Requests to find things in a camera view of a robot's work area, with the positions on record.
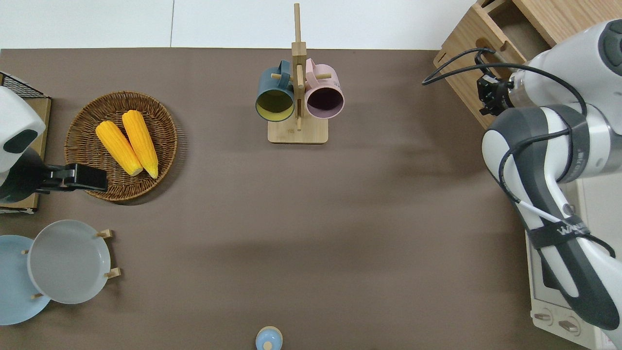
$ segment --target mug rack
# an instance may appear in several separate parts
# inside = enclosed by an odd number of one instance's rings
[[[307,43],[300,39],[299,3],[294,4],[294,26],[296,41],[292,43],[291,75],[294,86],[294,115],[284,121],[268,121],[268,141],[272,143],[323,144],[328,141],[328,120],[310,115],[305,106]],[[272,78],[280,78],[280,75],[273,74]]]

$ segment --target corn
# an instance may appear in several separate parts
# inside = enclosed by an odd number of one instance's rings
[[[102,121],[95,128],[95,133],[114,160],[130,176],[138,175],[142,171],[141,162],[134,154],[134,150],[112,121]]]
[[[129,142],[141,162],[141,165],[154,179],[157,178],[157,155],[154,143],[149,136],[141,112],[129,110],[123,114],[123,126],[128,133]]]

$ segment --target wooden base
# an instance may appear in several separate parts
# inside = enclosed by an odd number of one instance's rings
[[[121,269],[118,267],[111,269],[110,272],[104,273],[104,277],[106,278],[114,278],[118,276],[121,276]]]
[[[111,229],[106,229],[104,231],[99,231],[95,237],[101,237],[103,239],[108,239],[113,236],[113,231]]]
[[[295,115],[284,121],[267,123],[268,141],[272,143],[323,144],[328,141],[328,119],[303,116],[300,131]]]

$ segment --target round woven tray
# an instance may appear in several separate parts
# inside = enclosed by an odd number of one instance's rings
[[[146,171],[128,175],[112,158],[95,134],[105,120],[114,122],[124,135],[121,117],[128,110],[142,113],[158,159],[158,177]],[[139,92],[113,92],[89,102],[73,120],[65,139],[65,161],[103,169],[108,173],[108,191],[86,191],[106,201],[127,201],[156,187],[169,172],[177,152],[177,129],[169,111],[156,99]]]

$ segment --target mug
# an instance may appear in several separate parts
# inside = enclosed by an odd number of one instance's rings
[[[294,114],[294,88],[289,81],[292,64],[281,60],[278,67],[266,69],[259,78],[255,100],[257,113],[267,121],[283,121]],[[280,74],[279,79],[272,74]]]
[[[316,75],[330,74],[330,78],[318,79]],[[343,109],[343,93],[335,70],[326,64],[315,64],[307,59],[305,72],[305,101],[307,111],[317,118],[333,118]]]

